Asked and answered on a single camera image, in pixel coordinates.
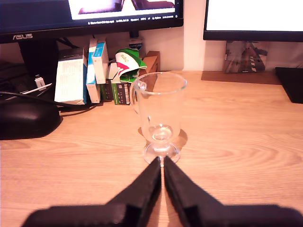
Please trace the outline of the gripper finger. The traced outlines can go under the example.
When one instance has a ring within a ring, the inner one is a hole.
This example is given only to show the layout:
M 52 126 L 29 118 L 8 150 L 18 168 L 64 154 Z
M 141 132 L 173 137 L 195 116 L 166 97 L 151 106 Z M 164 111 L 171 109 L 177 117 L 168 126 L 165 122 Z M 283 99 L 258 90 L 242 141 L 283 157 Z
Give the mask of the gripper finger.
M 160 158 L 155 158 L 138 177 L 108 204 L 123 205 L 124 212 L 114 227 L 145 227 L 161 190 Z
M 168 156 L 164 179 L 171 202 L 185 227 L 223 227 L 224 205 L 195 184 Z

